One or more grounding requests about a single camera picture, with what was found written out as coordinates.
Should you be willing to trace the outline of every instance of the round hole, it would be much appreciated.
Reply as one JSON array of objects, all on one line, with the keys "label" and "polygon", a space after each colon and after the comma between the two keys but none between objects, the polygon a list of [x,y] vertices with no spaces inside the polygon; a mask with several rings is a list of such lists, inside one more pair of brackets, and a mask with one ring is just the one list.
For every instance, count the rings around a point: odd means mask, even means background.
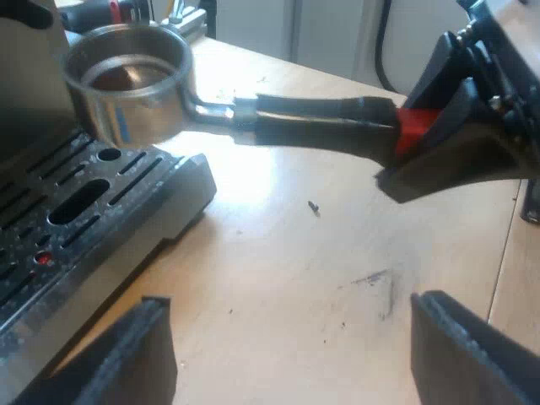
[{"label": "round hole", "polygon": [[121,154],[122,153],[118,149],[107,148],[107,149],[103,149],[102,151],[98,153],[98,158],[100,158],[100,160],[104,160],[108,162],[110,160],[118,159]]},{"label": "round hole", "polygon": [[37,264],[47,264],[52,260],[52,253],[49,251],[40,251],[35,254],[34,260]]}]

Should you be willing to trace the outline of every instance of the drip tray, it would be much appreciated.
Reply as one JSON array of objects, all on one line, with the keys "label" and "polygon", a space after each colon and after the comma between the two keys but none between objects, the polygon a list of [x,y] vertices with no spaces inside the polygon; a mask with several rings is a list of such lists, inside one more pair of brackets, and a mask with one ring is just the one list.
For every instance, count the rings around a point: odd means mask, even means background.
[{"label": "drip tray", "polygon": [[60,131],[0,175],[0,402],[21,393],[215,185],[203,155]]}]

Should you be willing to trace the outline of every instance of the clamp jaw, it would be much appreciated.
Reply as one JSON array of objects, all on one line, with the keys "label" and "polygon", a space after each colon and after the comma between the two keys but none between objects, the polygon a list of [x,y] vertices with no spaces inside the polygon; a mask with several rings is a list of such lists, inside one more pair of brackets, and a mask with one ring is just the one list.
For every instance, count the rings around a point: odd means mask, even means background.
[{"label": "clamp jaw", "polygon": [[438,115],[377,175],[379,188],[400,203],[467,183],[540,173],[538,79],[489,1],[458,2],[471,23],[439,38],[403,106]]}]

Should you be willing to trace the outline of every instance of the white cabinet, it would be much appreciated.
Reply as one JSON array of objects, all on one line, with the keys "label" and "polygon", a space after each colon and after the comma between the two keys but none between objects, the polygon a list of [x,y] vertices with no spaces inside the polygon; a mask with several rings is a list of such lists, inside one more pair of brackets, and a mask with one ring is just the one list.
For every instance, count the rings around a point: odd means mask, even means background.
[{"label": "white cabinet", "polygon": [[[381,0],[218,0],[217,37],[380,86],[375,39],[381,9]],[[408,93],[439,36],[466,24],[455,0],[393,0],[383,47],[390,82]]]}]

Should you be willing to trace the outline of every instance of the wooden table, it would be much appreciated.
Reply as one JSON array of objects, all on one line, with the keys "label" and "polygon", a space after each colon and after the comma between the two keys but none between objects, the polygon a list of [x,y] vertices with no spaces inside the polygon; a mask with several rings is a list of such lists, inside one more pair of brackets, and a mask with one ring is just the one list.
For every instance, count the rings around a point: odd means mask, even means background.
[{"label": "wooden table", "polygon": [[[214,40],[199,40],[194,53],[205,98],[250,89],[404,100]],[[375,187],[377,164],[346,154],[236,146],[201,133],[182,133],[166,148],[204,152],[218,193],[72,355],[142,295],[165,295],[177,405],[416,404],[409,296],[427,289],[444,290],[540,353],[540,234],[515,213],[519,181],[399,205]]]}]

